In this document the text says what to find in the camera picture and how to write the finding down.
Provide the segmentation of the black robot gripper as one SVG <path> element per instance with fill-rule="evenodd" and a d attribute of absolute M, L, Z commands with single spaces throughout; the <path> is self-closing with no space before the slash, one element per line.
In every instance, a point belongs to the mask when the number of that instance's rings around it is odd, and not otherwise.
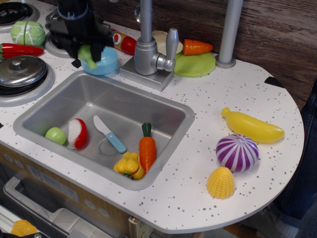
<path fill-rule="evenodd" d="M 90 0 L 58 0 L 59 20 L 46 28 L 51 38 L 77 59 L 81 45 L 89 45 L 94 62 L 101 60 L 104 47 L 113 47 L 113 31 L 99 21 Z"/>

